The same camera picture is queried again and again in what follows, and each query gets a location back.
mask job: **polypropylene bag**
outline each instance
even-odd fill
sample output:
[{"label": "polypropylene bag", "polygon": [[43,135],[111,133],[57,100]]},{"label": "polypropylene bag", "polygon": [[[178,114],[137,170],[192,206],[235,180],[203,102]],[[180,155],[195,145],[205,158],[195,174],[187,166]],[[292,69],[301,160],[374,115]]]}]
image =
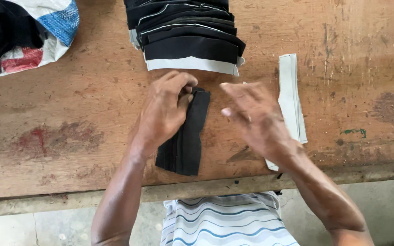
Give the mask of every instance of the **polypropylene bag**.
[{"label": "polypropylene bag", "polygon": [[0,76],[40,67],[57,61],[69,49],[80,24],[74,0],[7,0],[23,7],[48,30],[39,49],[15,47],[1,59]]}]

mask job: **floor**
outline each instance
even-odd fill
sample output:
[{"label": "floor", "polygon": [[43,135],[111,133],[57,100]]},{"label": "floor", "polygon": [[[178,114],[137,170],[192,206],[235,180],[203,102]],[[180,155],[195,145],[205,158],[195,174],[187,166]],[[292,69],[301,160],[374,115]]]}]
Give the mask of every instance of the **floor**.
[{"label": "floor", "polygon": [[[394,181],[341,186],[363,212],[376,246],[394,243]],[[298,190],[283,190],[282,219],[303,246],[331,245]],[[0,246],[88,246],[96,208],[0,216]],[[141,204],[130,244],[157,246],[165,209],[161,202]]]}]

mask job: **striped shirt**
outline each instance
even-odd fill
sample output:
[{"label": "striped shirt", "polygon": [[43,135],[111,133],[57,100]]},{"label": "striped shirt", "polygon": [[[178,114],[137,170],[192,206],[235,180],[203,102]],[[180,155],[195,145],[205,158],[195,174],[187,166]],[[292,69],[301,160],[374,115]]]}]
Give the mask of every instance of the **striped shirt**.
[{"label": "striped shirt", "polygon": [[161,246],[298,245],[272,192],[164,201]]}]

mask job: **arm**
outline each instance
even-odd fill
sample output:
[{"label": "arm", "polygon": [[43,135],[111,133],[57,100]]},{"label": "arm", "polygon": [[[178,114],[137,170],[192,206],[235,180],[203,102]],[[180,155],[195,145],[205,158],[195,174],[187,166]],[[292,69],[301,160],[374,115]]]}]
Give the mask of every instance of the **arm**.
[{"label": "arm", "polygon": [[172,71],[153,82],[142,111],[129,133],[121,166],[107,187],[91,227],[95,246],[129,245],[141,195],[147,158],[185,122],[197,79]]},{"label": "arm", "polygon": [[243,138],[259,154],[292,176],[306,204],[330,232],[336,246],[373,246],[355,203],[306,155],[284,123],[276,98],[265,86],[221,84],[234,100],[222,113],[238,123]]}]

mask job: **blue stripe on bag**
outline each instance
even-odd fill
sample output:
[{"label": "blue stripe on bag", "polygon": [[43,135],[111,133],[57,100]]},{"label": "blue stripe on bag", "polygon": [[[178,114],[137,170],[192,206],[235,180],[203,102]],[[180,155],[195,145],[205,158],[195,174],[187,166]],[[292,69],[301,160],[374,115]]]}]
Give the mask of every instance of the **blue stripe on bag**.
[{"label": "blue stripe on bag", "polygon": [[74,0],[71,1],[66,9],[41,16],[37,21],[67,47],[74,39],[80,24],[78,9]]}]

